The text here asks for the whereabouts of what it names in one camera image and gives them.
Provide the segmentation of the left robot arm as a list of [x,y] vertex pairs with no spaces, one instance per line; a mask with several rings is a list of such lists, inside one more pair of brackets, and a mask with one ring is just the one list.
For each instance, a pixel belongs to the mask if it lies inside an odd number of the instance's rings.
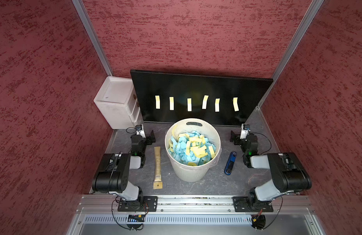
[[129,171],[144,167],[146,147],[155,142],[153,131],[148,136],[132,134],[128,153],[104,154],[92,181],[93,192],[117,195],[125,209],[144,209],[143,191],[129,182]]

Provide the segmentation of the yellow sticky note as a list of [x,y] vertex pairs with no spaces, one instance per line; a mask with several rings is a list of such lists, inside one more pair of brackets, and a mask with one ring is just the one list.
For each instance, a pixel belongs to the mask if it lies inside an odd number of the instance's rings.
[[215,99],[215,112],[220,111],[220,99]]
[[204,95],[202,100],[202,109],[205,110],[207,108],[207,101],[208,101],[209,95]]
[[187,99],[187,111],[188,112],[192,111],[192,99],[191,98]]
[[233,98],[233,107],[234,107],[234,111],[235,111],[235,112],[238,112],[238,111],[239,111],[238,98]]
[[174,97],[169,97],[169,109],[174,111]]
[[155,108],[160,109],[160,96],[155,96]]

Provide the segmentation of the pile of discarded notes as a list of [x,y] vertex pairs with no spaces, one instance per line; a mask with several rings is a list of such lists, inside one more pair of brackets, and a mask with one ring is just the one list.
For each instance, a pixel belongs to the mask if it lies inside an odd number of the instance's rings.
[[183,165],[202,166],[217,157],[215,144],[197,131],[172,134],[165,143],[170,156]]

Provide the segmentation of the white plastic drawer unit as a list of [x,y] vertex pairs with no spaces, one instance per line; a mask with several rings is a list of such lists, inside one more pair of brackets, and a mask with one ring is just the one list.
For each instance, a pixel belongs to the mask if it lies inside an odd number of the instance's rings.
[[108,76],[94,103],[112,129],[135,127],[143,122],[134,84],[129,78]]

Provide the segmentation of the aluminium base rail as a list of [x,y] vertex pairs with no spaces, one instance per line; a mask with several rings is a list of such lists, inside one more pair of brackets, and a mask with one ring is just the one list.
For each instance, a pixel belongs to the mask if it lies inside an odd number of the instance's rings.
[[[117,212],[115,196],[105,194],[83,195],[77,206],[77,214],[107,214]],[[273,210],[260,209],[265,215],[316,214],[308,196],[284,195],[269,203]],[[139,212],[151,214],[257,214],[250,211],[242,202],[233,202],[231,195],[158,195],[156,201],[145,203],[148,208]]]

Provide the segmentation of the left aluminium corner post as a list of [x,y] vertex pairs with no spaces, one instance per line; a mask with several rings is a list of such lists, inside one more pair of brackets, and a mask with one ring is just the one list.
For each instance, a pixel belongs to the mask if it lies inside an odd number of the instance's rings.
[[84,3],[82,0],[72,0],[72,3],[78,13],[78,16],[89,36],[90,41],[92,42],[92,45],[100,59],[100,62],[107,73],[107,76],[113,76],[113,71],[111,69],[111,66],[108,62],[108,59],[106,57],[106,54],[103,50],[103,47],[98,39],[98,36],[94,30],[93,24],[88,16],[88,12],[84,6]]

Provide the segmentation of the aluminium corner post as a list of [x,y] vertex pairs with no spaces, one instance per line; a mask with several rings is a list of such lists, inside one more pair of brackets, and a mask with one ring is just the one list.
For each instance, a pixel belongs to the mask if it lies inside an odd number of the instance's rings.
[[271,90],[274,88],[276,81],[280,77],[282,71],[286,67],[287,63],[291,59],[293,53],[295,52],[297,46],[299,45],[300,41],[302,40],[303,36],[305,35],[306,31],[308,30],[310,24],[312,23],[313,19],[317,15],[319,9],[321,8],[324,0],[312,0],[310,6],[308,7],[304,17],[302,18],[299,26],[297,27],[290,43],[288,44],[278,66],[276,67],[273,75],[272,80],[273,83],[270,85],[269,89],[266,91],[262,99],[260,100],[259,104],[257,105],[257,110],[261,110],[262,106],[267,99],[268,95],[270,94]]
[[106,57],[106,54],[103,50],[103,47],[98,39],[98,36],[94,30],[93,24],[88,16],[88,12],[84,6],[84,3],[82,0],[72,0],[72,3],[78,13],[78,16],[89,36],[90,41],[92,42],[92,45],[100,59],[100,62],[107,73],[107,76],[113,76],[113,71],[111,69],[111,66],[108,62],[108,59]]

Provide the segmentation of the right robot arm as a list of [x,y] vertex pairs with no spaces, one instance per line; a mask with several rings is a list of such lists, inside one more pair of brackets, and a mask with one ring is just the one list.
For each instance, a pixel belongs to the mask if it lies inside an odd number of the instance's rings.
[[236,212],[273,212],[272,200],[312,187],[310,176],[294,153],[259,155],[258,137],[249,131],[244,131],[243,135],[231,132],[230,141],[240,146],[246,167],[268,169],[271,173],[271,180],[252,188],[248,196],[233,198]]

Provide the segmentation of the black flat monitor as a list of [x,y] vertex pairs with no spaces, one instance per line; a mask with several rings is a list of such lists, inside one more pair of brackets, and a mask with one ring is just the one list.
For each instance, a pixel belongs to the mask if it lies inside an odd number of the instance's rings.
[[[146,122],[175,123],[186,118],[198,118],[212,125],[239,126],[248,120],[273,83],[270,78],[146,70],[131,70],[130,74]],[[204,95],[209,95],[205,110],[202,109]],[[160,109],[155,108],[155,96],[160,96]],[[169,97],[174,97],[174,111],[169,109]],[[191,112],[187,111],[188,98],[192,99]],[[234,111],[233,98],[238,98],[238,112]],[[215,99],[220,99],[219,112],[215,112]]]

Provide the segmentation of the right aluminium corner post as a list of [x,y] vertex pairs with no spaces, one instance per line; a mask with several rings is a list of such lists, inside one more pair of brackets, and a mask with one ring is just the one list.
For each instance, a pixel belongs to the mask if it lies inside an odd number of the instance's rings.
[[308,30],[310,24],[312,23],[313,19],[317,15],[319,9],[321,8],[324,0],[312,0],[310,6],[308,7],[304,17],[302,18],[299,26],[297,27],[290,43],[288,44],[278,66],[276,67],[273,75],[272,80],[273,83],[270,85],[269,89],[266,91],[262,99],[260,100],[259,104],[257,105],[257,110],[261,110],[262,106],[267,99],[268,95],[270,94],[271,90],[274,88],[276,81],[280,77],[282,71],[286,67],[287,63],[291,59],[293,53],[295,52],[297,46],[299,45],[300,41],[302,40],[303,36],[305,35],[306,31]]

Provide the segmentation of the beige plastic waste bin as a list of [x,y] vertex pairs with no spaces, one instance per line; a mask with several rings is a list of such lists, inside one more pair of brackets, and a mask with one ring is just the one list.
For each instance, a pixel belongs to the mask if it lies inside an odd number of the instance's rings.
[[196,182],[202,179],[210,168],[218,164],[220,155],[222,153],[221,138],[217,130],[208,122],[197,118],[187,118],[173,124],[165,135],[165,142],[170,139],[172,134],[177,136],[178,134],[192,131],[197,131],[200,134],[207,136],[207,138],[209,138],[210,141],[215,144],[215,146],[217,147],[217,157],[202,166],[183,165],[176,162],[170,156],[170,153],[168,153],[167,150],[167,144],[165,143],[167,154],[171,160],[171,164],[176,175],[181,180],[186,182]]

